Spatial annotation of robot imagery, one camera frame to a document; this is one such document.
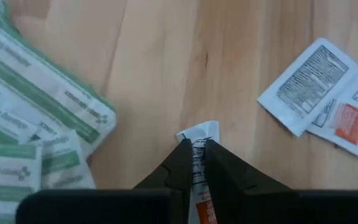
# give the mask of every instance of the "white packet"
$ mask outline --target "white packet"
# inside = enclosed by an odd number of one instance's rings
[[[94,189],[90,169],[74,130],[42,145],[42,189]]]
[[[24,144],[37,132],[37,127],[0,107],[0,143]]]
[[[85,156],[116,125],[105,99],[5,26],[0,26],[0,93],[0,104],[39,127],[41,139],[75,129]]]
[[[0,223],[14,223],[16,208],[40,189],[41,148],[0,144]]]
[[[215,211],[205,179],[205,143],[207,139],[220,142],[219,122],[205,121],[177,134],[178,141],[190,139],[193,144],[193,187],[190,194],[191,224],[216,224]]]
[[[299,137],[354,78],[357,68],[349,56],[320,38],[257,101]]]
[[[308,129],[358,156],[358,73]]]

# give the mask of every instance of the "orange label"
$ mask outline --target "orange label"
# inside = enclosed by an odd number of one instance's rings
[[[197,203],[196,206],[198,217],[200,218],[200,224],[217,224],[212,200]]]
[[[358,109],[352,105],[339,106],[336,113],[335,135],[358,145]]]

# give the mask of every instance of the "wood grain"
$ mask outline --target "wood grain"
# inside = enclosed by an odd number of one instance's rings
[[[99,187],[133,187],[177,144],[196,10],[194,0],[128,0],[106,92],[118,125],[92,163]]]
[[[98,187],[133,187],[177,131],[216,119],[223,146],[290,187],[358,189],[358,158],[294,138],[256,102],[318,37],[358,62],[358,1],[55,0],[46,19],[17,18],[116,106],[118,126],[93,155]]]

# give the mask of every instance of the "wooden table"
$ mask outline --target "wooden table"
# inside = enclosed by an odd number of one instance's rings
[[[318,37],[358,62],[358,1],[39,1],[13,8],[20,31],[117,109],[91,158],[99,188],[133,187],[175,133],[216,119],[223,146],[290,187],[358,189],[358,158],[293,137],[256,102]]]

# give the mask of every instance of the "black object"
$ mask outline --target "black object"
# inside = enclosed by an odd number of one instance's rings
[[[205,159],[219,224],[358,222],[358,191],[292,190],[212,140]],[[16,223],[187,223],[191,181],[185,139],[132,190],[41,191],[20,204]]]

